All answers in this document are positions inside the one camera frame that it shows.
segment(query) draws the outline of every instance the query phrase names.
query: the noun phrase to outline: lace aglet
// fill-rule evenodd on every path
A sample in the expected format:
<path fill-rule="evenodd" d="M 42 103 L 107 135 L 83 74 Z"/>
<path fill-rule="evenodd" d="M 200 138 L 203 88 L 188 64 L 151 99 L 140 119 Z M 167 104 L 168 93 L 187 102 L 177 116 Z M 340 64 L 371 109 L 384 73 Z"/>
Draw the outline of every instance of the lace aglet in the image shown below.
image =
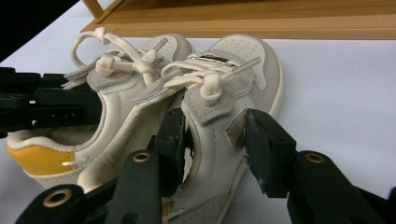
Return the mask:
<path fill-rule="evenodd" d="M 163 38 L 153 49 L 156 51 L 160 50 L 168 42 L 167 38 Z"/>
<path fill-rule="evenodd" d="M 255 58 L 255 59 L 253 59 L 253 60 L 251 60 L 251 61 L 248 61 L 247 63 L 244 63 L 244 64 L 242 64 L 241 66 L 235 68 L 235 69 L 233 70 L 233 73 L 234 73 L 234 74 L 239 74 L 239 73 L 241 73 L 241 72 L 247 70 L 248 68 L 253 67 L 254 65 L 260 63 L 261 61 L 262 61 L 262 59 L 261 59 L 260 57 L 257 57 L 257 58 Z"/>

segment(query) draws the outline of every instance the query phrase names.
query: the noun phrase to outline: shoelace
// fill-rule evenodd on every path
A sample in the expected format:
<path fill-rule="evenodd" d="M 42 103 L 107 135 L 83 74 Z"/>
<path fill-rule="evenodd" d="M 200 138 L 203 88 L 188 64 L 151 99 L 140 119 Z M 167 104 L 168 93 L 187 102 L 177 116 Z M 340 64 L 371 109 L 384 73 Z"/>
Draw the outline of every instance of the shoelace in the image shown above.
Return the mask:
<path fill-rule="evenodd" d="M 174 77 L 166 82 L 165 88 L 185 87 L 191 88 L 199 83 L 203 83 L 200 89 L 200 96 L 205 105 L 215 104 L 222 94 L 222 88 L 230 82 L 236 75 L 260 63 L 261 59 L 255 58 L 247 63 L 238 66 L 233 61 L 227 63 L 218 61 L 218 57 L 207 58 L 205 55 L 192 54 L 186 61 L 174 62 L 165 66 L 161 71 L 161 76 L 167 76 L 175 70 L 182 71 L 180 77 Z"/>
<path fill-rule="evenodd" d="M 87 37 L 96 37 L 101 40 L 104 45 L 113 43 L 121 49 L 108 51 L 101 55 L 96 60 L 96 63 L 86 65 L 77 56 L 77 48 Z M 143 75 L 143 79 L 146 85 L 148 85 L 154 81 L 154 63 L 156 62 L 158 50 L 160 50 L 167 41 L 168 40 L 166 38 L 163 38 L 157 46 L 154 47 L 154 49 L 145 52 L 143 50 L 137 50 L 126 40 L 118 37 L 117 35 L 111 34 L 105 27 L 99 27 L 94 31 L 81 33 L 76 38 L 71 50 L 72 61 L 80 70 L 64 76 L 69 80 L 69 82 L 64 85 L 64 89 L 70 90 L 85 83 L 85 76 L 87 76 L 93 69 L 95 69 L 102 77 L 109 77 L 116 70 L 136 71 Z"/>

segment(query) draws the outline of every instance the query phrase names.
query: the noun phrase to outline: shoe tongue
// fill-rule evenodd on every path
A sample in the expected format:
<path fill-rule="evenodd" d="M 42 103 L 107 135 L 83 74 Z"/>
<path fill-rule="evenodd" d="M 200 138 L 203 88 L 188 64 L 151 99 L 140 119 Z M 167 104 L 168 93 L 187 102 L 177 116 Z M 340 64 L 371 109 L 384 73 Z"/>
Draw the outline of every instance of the shoe tongue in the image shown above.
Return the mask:
<path fill-rule="evenodd" d="M 220 49 L 211 49 L 201 54 L 203 57 L 210 58 L 219 63 L 229 63 L 235 66 L 241 66 L 246 63 L 241 57 Z"/>

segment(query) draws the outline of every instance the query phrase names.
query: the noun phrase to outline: wooden board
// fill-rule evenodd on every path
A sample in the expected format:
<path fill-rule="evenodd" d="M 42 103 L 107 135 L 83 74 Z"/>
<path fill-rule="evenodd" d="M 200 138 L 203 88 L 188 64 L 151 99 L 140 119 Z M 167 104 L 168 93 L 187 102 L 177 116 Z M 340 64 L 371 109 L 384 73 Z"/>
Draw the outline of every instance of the wooden board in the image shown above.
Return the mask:
<path fill-rule="evenodd" d="M 95 19 L 121 36 L 250 34 L 261 38 L 396 39 L 394 0 L 116 0 Z"/>

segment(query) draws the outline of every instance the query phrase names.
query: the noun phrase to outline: black clamp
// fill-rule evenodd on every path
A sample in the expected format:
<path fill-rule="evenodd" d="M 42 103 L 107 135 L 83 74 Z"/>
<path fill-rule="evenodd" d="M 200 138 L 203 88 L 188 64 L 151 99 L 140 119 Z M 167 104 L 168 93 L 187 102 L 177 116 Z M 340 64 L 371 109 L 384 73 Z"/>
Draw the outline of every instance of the black clamp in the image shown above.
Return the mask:
<path fill-rule="evenodd" d="M 126 158 L 119 178 L 85 195 L 73 185 L 48 189 L 17 223 L 161 224 L 161 197 L 181 184 L 184 147 L 191 145 L 184 125 L 181 110 L 171 110 L 147 149 Z M 396 223 L 396 189 L 386 200 L 354 187 L 330 158 L 298 152 L 294 139 L 268 114 L 248 109 L 243 137 L 262 193 L 288 197 L 292 223 Z"/>
<path fill-rule="evenodd" d="M 0 137 L 18 130 L 99 123 L 102 103 L 87 86 L 63 90 L 61 74 L 16 73 L 0 68 Z"/>

